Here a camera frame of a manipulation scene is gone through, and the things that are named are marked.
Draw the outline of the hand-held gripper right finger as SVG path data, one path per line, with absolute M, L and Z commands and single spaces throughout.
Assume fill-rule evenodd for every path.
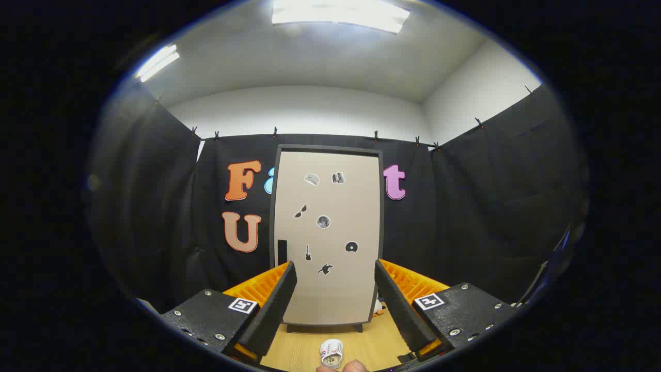
M 448 286 L 384 259 L 375 261 L 374 280 L 399 334 L 420 362 L 469 349 L 518 312 L 476 285 Z

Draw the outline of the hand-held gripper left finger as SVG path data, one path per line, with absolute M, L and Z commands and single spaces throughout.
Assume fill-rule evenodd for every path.
M 274 341 L 297 284 L 292 261 L 231 289 L 203 289 L 160 315 L 172 331 L 212 353 L 258 365 Z

